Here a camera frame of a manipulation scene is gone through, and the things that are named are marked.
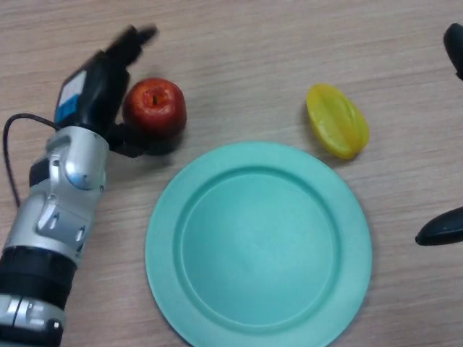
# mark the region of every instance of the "black plastic part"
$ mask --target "black plastic part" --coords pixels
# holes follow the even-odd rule
[[[420,246],[438,246],[463,241],[463,207],[429,221],[418,233],[415,241]]]
[[[129,73],[125,68],[126,66],[110,59],[103,52],[98,52],[80,67],[64,81],[63,87],[85,70],[82,93],[77,99],[75,110],[58,121],[57,125],[83,127],[105,137],[109,127],[114,123],[129,84]]]
[[[45,330],[34,331],[12,327],[10,325],[0,325],[0,341],[9,343],[21,343],[21,345],[58,347],[63,336],[62,324],[54,327],[55,320],[46,323]]]
[[[125,123],[112,126],[106,137],[111,151],[129,158],[168,155],[180,146],[182,139],[183,133],[168,139],[147,137]]]
[[[0,258],[0,294],[48,302],[64,309],[77,267],[65,256],[32,247],[12,247]]]
[[[129,83],[127,67],[142,53],[142,45],[156,33],[155,26],[136,30],[128,27],[106,51],[97,52],[75,73],[64,81],[63,87],[82,71],[85,82],[79,95],[70,98],[72,105],[63,112],[56,103],[56,124],[59,127],[77,126],[89,129],[106,138],[108,130],[122,104]]]
[[[443,44],[456,69],[456,75],[463,80],[463,26],[452,24],[443,36]]]
[[[29,171],[29,187],[50,178],[50,160],[48,158],[38,161]]]

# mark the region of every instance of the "black object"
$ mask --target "black object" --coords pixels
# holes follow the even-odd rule
[[[154,26],[128,27],[106,51],[97,52],[68,77],[56,103],[56,125],[83,127],[108,140],[129,84],[127,67],[157,32]]]
[[[44,158],[30,167],[29,170],[29,187],[45,181],[50,178],[50,160]]]
[[[18,295],[66,306],[77,267],[47,249],[12,247],[0,258],[0,294]]]
[[[415,238],[420,246],[438,246],[463,241],[463,207],[430,220]]]
[[[456,75],[463,80],[463,26],[452,24],[443,36],[443,44]],[[463,207],[448,211],[428,222],[415,238],[420,246],[437,246],[463,241]]]
[[[443,44],[456,69],[456,75],[463,80],[463,26],[452,24],[443,36]]]

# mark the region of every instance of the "plate rim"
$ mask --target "plate rim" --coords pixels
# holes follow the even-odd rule
[[[151,249],[152,249],[152,242],[151,240],[155,237],[153,234],[154,234],[154,230],[156,229],[156,226],[155,225],[157,223],[157,218],[158,218],[158,215],[160,214],[159,213],[159,209],[163,206],[163,204],[165,204],[165,199],[166,197],[169,196],[169,194],[171,194],[171,191],[173,189],[175,189],[175,186],[177,185],[177,182],[181,182],[181,180],[184,178],[184,176],[190,174],[191,171],[194,172],[195,168],[198,167],[198,166],[201,166],[203,164],[204,161],[208,161],[210,159],[214,160],[215,157],[220,157],[220,154],[223,154],[223,153],[226,153],[227,151],[231,151],[233,153],[233,151],[235,150],[249,150],[252,152],[252,151],[259,151],[259,150],[273,150],[273,151],[281,151],[283,153],[288,154],[289,156],[292,154],[292,155],[295,155],[295,157],[299,157],[299,158],[302,158],[302,160],[306,160],[309,165],[308,166],[315,166],[315,167],[319,167],[319,169],[321,171],[325,171],[325,174],[328,174],[330,173],[330,179],[331,180],[334,180],[335,182],[337,182],[337,184],[344,189],[344,193],[347,194],[347,198],[349,198],[351,200],[351,202],[353,202],[355,205],[355,209],[357,209],[357,217],[359,219],[362,219],[360,222],[360,224],[363,224],[363,228],[364,228],[364,235],[363,236],[366,236],[364,241],[366,241],[366,244],[368,244],[368,246],[364,249],[364,251],[366,251],[366,253],[363,255],[363,258],[364,260],[367,260],[367,264],[365,264],[365,267],[363,268],[363,272],[365,273],[365,277],[363,278],[363,285],[361,286],[362,288],[357,288],[357,291],[359,293],[357,293],[357,298],[356,298],[356,303],[353,305],[353,307],[351,307],[350,309],[350,314],[348,314],[349,318],[345,319],[344,321],[347,321],[343,324],[338,324],[338,328],[336,329],[332,329],[331,330],[331,333],[329,334],[325,334],[325,335],[328,335],[327,338],[324,338],[323,341],[320,341],[319,344],[315,344],[314,346],[327,346],[329,343],[333,342],[334,340],[336,340],[341,334],[342,332],[350,326],[350,324],[352,323],[352,321],[354,320],[355,316],[357,315],[357,313],[359,312],[360,310],[360,307],[362,306],[362,303],[363,301],[365,300],[365,296],[366,296],[366,293],[368,292],[368,287],[370,285],[370,279],[371,279],[371,272],[372,272],[372,267],[373,267],[373,250],[372,250],[372,245],[371,245],[371,236],[370,236],[370,228],[369,228],[369,225],[368,225],[368,222],[366,220],[366,217],[365,217],[365,214],[363,212],[363,209],[362,209],[362,206],[360,205],[358,199],[355,197],[354,193],[352,192],[352,190],[348,187],[347,183],[335,172],[333,171],[331,168],[329,168],[325,163],[323,163],[322,161],[318,160],[317,158],[313,157],[311,154],[309,153],[306,153],[305,151],[303,150],[300,150],[300,149],[297,149],[295,147],[291,147],[291,146],[287,146],[287,145],[283,145],[281,143],[278,143],[278,142],[266,142],[266,141],[246,141],[246,142],[234,142],[234,143],[231,143],[231,144],[228,144],[228,145],[224,145],[224,146],[220,146],[220,147],[217,147],[203,155],[201,155],[200,157],[194,159],[194,161],[192,161],[191,163],[187,164],[179,173],[176,174],[176,176],[169,182],[169,184],[167,185],[167,187],[165,188],[165,190],[163,190],[163,192],[161,193],[161,196],[159,197],[157,203],[156,203],[156,206],[154,208],[154,211],[150,217],[150,222],[148,224],[148,230],[147,230],[147,235],[146,235],[146,240],[145,240],[145,269],[146,269],[146,274],[147,274],[147,277],[148,277],[148,284],[150,286],[150,289],[151,289],[151,292],[153,294],[153,297],[156,301],[156,304],[158,305],[159,309],[161,310],[161,313],[162,315],[166,318],[167,322],[175,329],[175,331],[181,336],[183,337],[188,343],[192,344],[192,346],[195,346],[195,347],[213,347],[213,344],[208,344],[206,340],[201,340],[201,338],[198,339],[197,335],[198,334],[195,334],[196,337],[192,336],[191,332],[188,332],[188,329],[185,329],[185,326],[182,326],[181,324],[177,324],[179,322],[179,319],[178,317],[174,317],[175,314],[172,314],[172,310],[175,309],[175,308],[179,308],[179,304],[176,302],[174,304],[169,303],[169,300],[166,299],[166,296],[169,296],[168,294],[166,293],[163,293],[163,294],[160,294],[159,292],[159,282],[158,280],[156,280],[156,275],[154,274],[155,270],[153,269],[153,267],[156,267],[155,265],[154,266],[151,266],[150,264],[152,264],[152,262],[150,261],[151,258],[155,257],[156,258],[156,252],[152,252]],[[288,172],[289,174],[294,174],[294,172],[292,172],[293,170],[292,169],[286,169],[285,166],[281,166],[281,167],[278,167],[278,169],[281,169],[281,170],[286,170],[286,172]],[[207,176],[207,171],[208,170],[204,170],[203,172],[203,176],[206,175]],[[169,247],[173,250],[174,248],[174,245],[173,244],[170,244]],[[160,258],[161,259],[161,263],[164,261],[164,264],[166,262],[174,262],[174,258],[172,257],[171,259],[165,259],[165,258]],[[159,273],[162,273],[163,270],[161,269],[158,269],[158,272]],[[176,277],[177,274],[170,274],[170,281],[172,281],[172,277]],[[226,329],[224,326],[218,326],[218,329],[216,329],[216,331],[214,332],[214,326],[217,327],[217,325],[214,325],[213,322],[211,322],[208,317],[205,317],[203,314],[201,314],[201,312],[196,312],[196,314],[194,314],[194,312],[192,313],[192,310],[194,311],[196,308],[195,308],[195,304],[193,304],[189,299],[188,299],[188,296],[185,294],[187,300],[186,300],[186,304],[187,305],[190,305],[190,314],[192,315],[191,316],[191,319],[192,321],[194,322],[192,325],[195,325],[195,328],[194,330],[200,330],[201,328],[204,329],[204,332],[203,333],[209,333],[209,334],[219,334],[221,335],[222,334],[222,330]],[[208,320],[209,323],[212,323],[212,324],[204,324],[204,326],[201,327],[201,325],[197,324],[197,320]],[[300,327],[303,326],[304,324],[307,324],[307,322],[303,323],[301,322],[300,325],[299,325],[299,330],[300,330]],[[259,335],[257,336],[256,338],[256,335],[253,335],[253,334],[244,334],[244,333],[241,333],[241,332],[237,332],[237,331],[229,331],[229,333],[235,335],[235,337],[238,337],[238,340],[241,338],[241,339],[248,339],[248,342],[247,343],[240,343],[240,346],[257,346],[259,343],[263,343],[261,341],[259,341],[259,337],[262,337],[262,335]],[[265,346],[267,347],[273,347],[273,346],[282,346],[282,343],[285,345],[285,346],[292,346],[292,345],[289,345],[288,343],[285,343],[283,341],[279,341],[280,339],[277,338],[272,344],[268,344],[268,341],[266,341],[264,344]],[[229,344],[227,342],[225,343],[222,343],[223,341],[221,341],[221,346],[223,347],[235,347],[237,345],[234,345],[234,344]]]

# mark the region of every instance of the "apple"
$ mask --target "apple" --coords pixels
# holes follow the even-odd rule
[[[127,93],[122,117],[149,138],[168,139],[185,128],[187,107],[177,85],[162,78],[147,78]]]

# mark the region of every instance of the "blue label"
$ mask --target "blue label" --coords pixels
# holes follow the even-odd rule
[[[75,113],[77,110],[77,102],[79,100],[79,95],[76,94],[72,96],[68,101],[63,103],[56,109],[55,112],[55,123],[59,123],[63,119]]]

